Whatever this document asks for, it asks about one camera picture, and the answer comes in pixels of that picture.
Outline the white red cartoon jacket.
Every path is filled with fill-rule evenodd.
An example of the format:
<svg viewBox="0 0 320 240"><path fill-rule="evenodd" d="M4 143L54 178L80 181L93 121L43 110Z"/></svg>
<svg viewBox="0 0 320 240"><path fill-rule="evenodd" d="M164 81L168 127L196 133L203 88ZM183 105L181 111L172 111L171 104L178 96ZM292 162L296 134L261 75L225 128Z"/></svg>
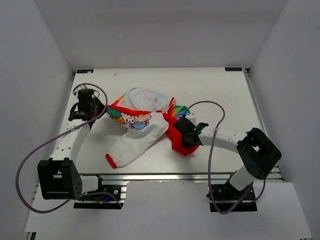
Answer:
<svg viewBox="0 0 320 240"><path fill-rule="evenodd" d="M113 169L137 160L163 135L171 141L172 149L185 157L198 148L183 146L182 134L174 127L183 115L190 114L188 108L158 91L135 87L108 105L107 114L127 128L105 155Z"/></svg>

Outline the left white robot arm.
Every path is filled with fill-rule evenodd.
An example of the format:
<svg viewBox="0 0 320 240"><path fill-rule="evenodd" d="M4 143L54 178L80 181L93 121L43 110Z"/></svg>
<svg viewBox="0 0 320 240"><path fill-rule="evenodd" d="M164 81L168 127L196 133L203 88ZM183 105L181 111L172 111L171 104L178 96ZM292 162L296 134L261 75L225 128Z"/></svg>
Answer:
<svg viewBox="0 0 320 240"><path fill-rule="evenodd" d="M92 119L104 114L105 105L92 88L79 89L76 102L70 110L67 132L49 159L37 165L42 197L45 200L78 200L88 192L94 199L105 196L106 187L99 183L97 176L83 177L76 168L81 146L91 131Z"/></svg>

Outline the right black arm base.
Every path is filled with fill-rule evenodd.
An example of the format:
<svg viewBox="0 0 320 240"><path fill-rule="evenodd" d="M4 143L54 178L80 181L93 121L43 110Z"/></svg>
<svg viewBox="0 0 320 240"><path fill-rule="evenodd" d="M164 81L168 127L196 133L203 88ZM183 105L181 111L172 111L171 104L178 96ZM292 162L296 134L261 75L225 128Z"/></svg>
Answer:
<svg viewBox="0 0 320 240"><path fill-rule="evenodd" d="M231 212L257 212L257 197L253 183L250 183L243 190L237 190L229 183L230 178L224 184L208 185L206 197L209 201L210 211L221 215Z"/></svg>

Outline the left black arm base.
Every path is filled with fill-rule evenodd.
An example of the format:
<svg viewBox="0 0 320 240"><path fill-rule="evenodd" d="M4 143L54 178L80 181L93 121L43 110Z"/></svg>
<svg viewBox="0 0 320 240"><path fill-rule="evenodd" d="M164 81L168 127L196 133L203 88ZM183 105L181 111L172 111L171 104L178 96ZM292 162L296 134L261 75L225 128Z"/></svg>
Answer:
<svg viewBox="0 0 320 240"><path fill-rule="evenodd" d="M98 178L95 190L84 190L74 209L85 210L121 210L126 199L127 182Z"/></svg>

